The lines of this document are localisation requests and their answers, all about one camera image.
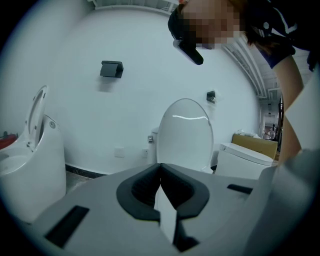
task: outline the bidet toilet seat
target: bidet toilet seat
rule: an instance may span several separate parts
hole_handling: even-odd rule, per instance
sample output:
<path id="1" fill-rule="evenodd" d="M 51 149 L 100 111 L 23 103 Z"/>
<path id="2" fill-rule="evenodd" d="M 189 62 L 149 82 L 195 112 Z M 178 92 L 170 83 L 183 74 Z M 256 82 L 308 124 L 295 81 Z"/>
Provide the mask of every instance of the bidet toilet seat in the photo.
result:
<path id="1" fill-rule="evenodd" d="M 212 173 L 213 145 L 211 122 L 199 103 L 182 98 L 168 107 L 157 134 L 158 163 Z"/>

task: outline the toilet seat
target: toilet seat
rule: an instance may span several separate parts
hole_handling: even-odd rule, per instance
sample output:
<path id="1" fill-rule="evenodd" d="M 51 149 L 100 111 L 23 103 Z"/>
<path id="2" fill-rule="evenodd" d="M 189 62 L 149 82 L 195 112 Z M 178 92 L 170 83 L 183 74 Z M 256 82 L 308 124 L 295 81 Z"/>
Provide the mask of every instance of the toilet seat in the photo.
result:
<path id="1" fill-rule="evenodd" d="M 48 95 L 48 86 L 44 85 L 36 93 L 33 98 L 32 106 L 30 107 L 24 122 L 24 136 L 27 139 L 29 147 L 34 151 L 39 143 L 41 135 L 41 125 L 44 118 L 46 100 Z"/>
<path id="2" fill-rule="evenodd" d="M 233 143 L 221 143 L 220 150 L 264 166 L 271 166 L 273 162 L 267 155 Z"/>
<path id="3" fill-rule="evenodd" d="M 158 163 L 212 173 L 213 145 L 211 122 L 196 101 L 182 98 L 168 107 L 157 135 Z"/>

